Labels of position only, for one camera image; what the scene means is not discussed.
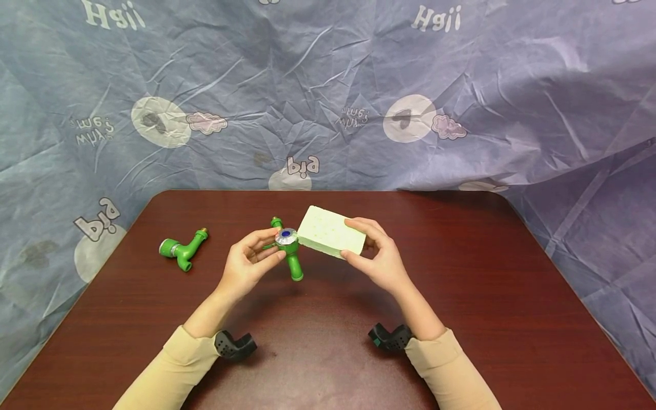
beige sleeve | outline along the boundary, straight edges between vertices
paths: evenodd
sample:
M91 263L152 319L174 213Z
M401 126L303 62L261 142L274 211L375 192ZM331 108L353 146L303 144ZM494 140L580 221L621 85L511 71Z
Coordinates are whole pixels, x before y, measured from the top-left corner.
M180 410L219 357L214 339L196 339L178 327L113 410Z
M496 397L478 373L452 330L430 341L415 338L405 347L440 410L500 410Z

cloud print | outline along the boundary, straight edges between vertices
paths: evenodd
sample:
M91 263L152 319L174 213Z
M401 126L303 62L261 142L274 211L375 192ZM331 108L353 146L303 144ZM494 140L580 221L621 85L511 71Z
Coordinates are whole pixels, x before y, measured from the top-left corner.
M189 128L194 131L200 131L205 135L219 133L223 128L228 126L228 122L218 115L210 113L195 112L187 115Z
M453 121L448 115L436 115L433 118L433 126L431 127L439 138L442 140L455 140L464 138L467 135L467 130L457 122Z

finger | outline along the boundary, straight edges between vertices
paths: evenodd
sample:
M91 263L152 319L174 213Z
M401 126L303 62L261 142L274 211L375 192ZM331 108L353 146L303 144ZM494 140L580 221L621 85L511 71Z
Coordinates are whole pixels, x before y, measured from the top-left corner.
M368 272L370 271L371 264L373 263L371 259L363 258L362 256L356 255L355 253L347 251L346 249L341 251L340 255L342 255L342 258L346 259L349 265L369 275Z
M266 238L266 239L256 243L255 246L253 247L253 250L255 251L255 253L257 253L257 252L261 251L263 247L265 247L267 245L271 245L274 242L276 242L276 237Z
M358 220L358 221L360 221L360 222L362 222L362 223L365 223L365 224L373 225L374 227L378 228L378 230L380 230L382 233L384 233L385 235L387 235L387 232L385 232L385 230L382 229L382 226L380 226L380 224L379 224L378 221L376 221L376 220L362 218L361 216L358 216L358 217L356 217L356 218L354 218L354 219L355 219L355 220Z
M359 230L363 234L366 234L368 237L373 239L375 245L378 245L379 248L383 248L386 244L389 244L391 240L387 235L382 233L378 228L376 228L373 225L366 224L364 222L353 220L353 219L346 219L344 223L347 226L350 226L351 228Z
M261 260L269 257L270 255L273 255L276 252L278 252L277 247L273 247L273 248L265 249L263 251L256 252L255 255L254 255L255 256L255 261L253 263L260 262Z
M278 228L269 228L269 229L253 231L250 234L246 235L241 241L237 242L235 245L237 245L241 250L247 251L248 248L254 248L259 241L275 238L277 233L278 233Z
M266 272L269 272L275 265L279 264L285 258L287 253L285 251L276 251L273 254L257 262L253 266L258 277L262 277Z

fabric pattern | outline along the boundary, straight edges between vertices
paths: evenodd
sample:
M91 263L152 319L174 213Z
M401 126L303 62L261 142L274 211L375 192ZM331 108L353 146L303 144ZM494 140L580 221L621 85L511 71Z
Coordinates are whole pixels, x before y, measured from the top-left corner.
M6 0L0 398L155 194L507 197L656 394L653 0Z

hand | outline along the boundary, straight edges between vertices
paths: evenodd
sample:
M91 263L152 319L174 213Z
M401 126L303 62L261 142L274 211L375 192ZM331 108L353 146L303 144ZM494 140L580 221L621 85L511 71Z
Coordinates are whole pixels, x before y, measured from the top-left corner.
M266 272L285 258L277 247L262 248L275 241L279 228L251 232L230 247L226 267L216 291L235 302L246 296Z
M373 259L368 259L343 250L342 258L392 295L412 286L394 240L387 236L378 222L366 218L353 218L346 219L344 223L367 235L365 250L372 249L375 256Z

